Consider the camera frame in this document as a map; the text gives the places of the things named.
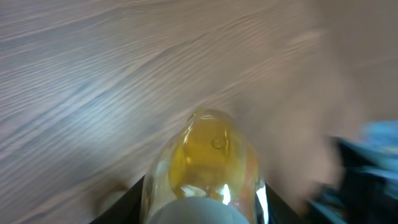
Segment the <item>yellow liquid bottle silver cap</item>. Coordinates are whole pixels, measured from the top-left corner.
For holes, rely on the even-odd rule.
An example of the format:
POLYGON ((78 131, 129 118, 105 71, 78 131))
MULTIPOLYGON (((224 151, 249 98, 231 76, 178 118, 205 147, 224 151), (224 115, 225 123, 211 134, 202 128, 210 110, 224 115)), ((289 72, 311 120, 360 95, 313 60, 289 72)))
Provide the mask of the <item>yellow liquid bottle silver cap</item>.
POLYGON ((270 223, 256 150, 224 111, 199 108, 144 176, 141 223, 270 223))

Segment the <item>teal white tissue pack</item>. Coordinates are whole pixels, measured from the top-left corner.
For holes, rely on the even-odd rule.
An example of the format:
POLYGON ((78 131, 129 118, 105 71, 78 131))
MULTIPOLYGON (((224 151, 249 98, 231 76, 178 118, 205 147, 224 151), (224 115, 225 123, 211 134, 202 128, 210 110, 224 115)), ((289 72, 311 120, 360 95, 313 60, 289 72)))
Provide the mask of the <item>teal white tissue pack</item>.
POLYGON ((308 201, 307 223, 397 224, 397 121, 365 125, 358 142, 333 136, 344 168, 337 189, 308 201))

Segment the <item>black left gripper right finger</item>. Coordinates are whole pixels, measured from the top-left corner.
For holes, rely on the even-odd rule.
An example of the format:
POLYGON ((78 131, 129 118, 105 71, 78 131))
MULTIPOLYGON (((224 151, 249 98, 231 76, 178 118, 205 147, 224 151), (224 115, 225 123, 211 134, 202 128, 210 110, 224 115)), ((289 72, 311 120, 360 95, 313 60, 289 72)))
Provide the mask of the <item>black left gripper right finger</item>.
POLYGON ((302 224, 303 220, 277 193, 265 185, 264 223, 302 224))

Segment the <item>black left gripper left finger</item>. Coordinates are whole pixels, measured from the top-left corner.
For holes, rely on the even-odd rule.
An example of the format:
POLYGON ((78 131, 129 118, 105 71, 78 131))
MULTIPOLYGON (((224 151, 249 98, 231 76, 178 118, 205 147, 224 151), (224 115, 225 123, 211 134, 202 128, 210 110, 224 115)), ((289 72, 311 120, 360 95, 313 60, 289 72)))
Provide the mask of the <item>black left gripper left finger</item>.
POLYGON ((144 177, 129 190, 112 192, 99 206, 99 215, 90 224, 139 224, 144 177))

